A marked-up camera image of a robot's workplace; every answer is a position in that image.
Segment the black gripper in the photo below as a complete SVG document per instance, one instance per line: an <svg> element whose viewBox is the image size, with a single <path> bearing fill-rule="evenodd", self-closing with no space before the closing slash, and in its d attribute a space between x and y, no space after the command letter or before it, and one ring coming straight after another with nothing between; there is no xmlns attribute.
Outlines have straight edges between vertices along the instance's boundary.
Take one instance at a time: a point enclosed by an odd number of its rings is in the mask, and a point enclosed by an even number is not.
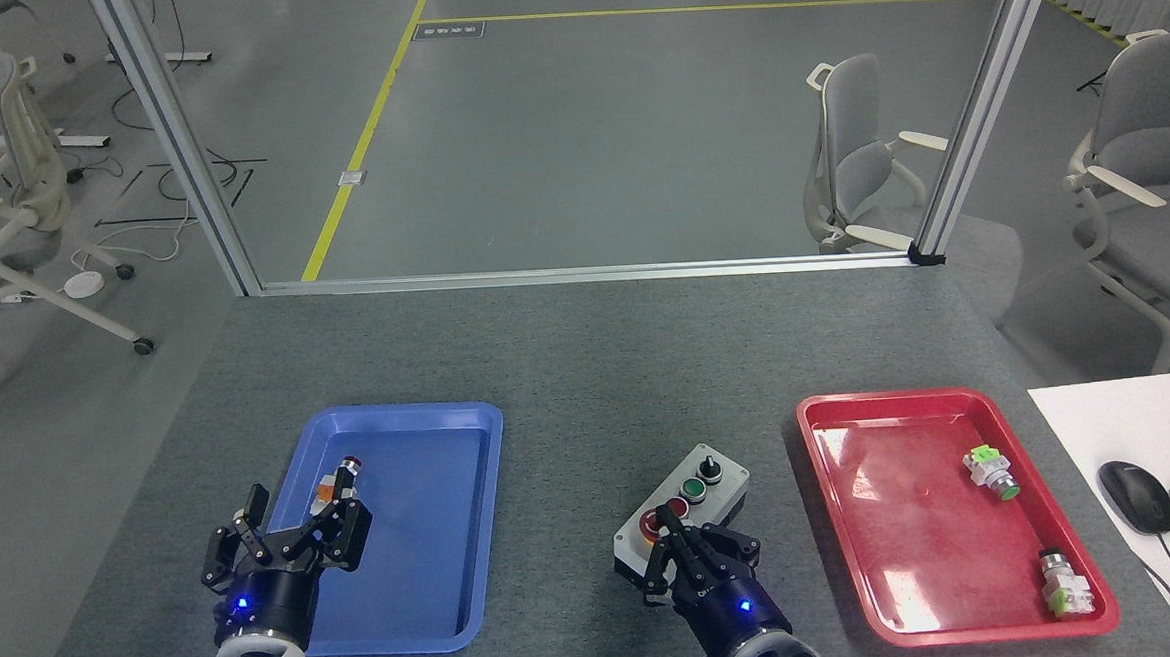
<svg viewBox="0 0 1170 657"><path fill-rule="evenodd" d="M651 516L658 540L640 578L647 608L673 606L707 657L731 657L760 632L792 632L792 623L755 579L760 539L727 526Z"/></svg>
<svg viewBox="0 0 1170 657"><path fill-rule="evenodd" d="M309 648L319 599L318 568L355 572L366 548L374 516L357 495L359 473L358 466L325 473L315 490L310 519L281 532L283 562L292 570L266 567L235 575L240 548L259 565L271 563L270 547L261 535L269 504L263 484L253 484L243 509L211 532L200 578L206 589L223 596L214 607L216 646L253 634Z"/></svg>

